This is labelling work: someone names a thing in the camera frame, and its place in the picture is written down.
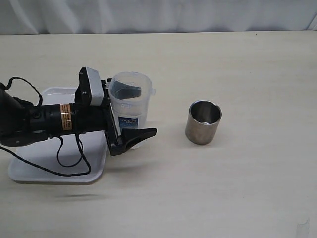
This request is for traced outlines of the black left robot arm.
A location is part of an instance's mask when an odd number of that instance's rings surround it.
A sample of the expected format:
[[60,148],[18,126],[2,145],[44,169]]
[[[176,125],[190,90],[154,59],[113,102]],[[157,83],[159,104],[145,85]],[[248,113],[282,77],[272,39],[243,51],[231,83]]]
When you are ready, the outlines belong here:
[[108,89],[110,80],[101,81],[101,105],[87,105],[87,90],[78,86],[75,101],[69,104],[33,105],[7,93],[12,83],[0,86],[0,143],[22,147],[58,136],[102,131],[112,156],[156,135],[156,128],[123,129],[117,132]]

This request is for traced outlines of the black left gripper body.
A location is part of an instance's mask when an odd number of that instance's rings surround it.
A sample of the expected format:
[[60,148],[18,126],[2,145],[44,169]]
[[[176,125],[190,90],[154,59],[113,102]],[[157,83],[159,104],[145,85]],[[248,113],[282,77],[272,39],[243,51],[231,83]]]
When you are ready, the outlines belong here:
[[111,107],[111,100],[109,95],[109,85],[112,79],[101,80],[104,97],[101,103],[104,119],[104,134],[111,156],[117,156],[127,151],[127,141],[124,136],[118,135],[116,122],[114,120],[113,111]]

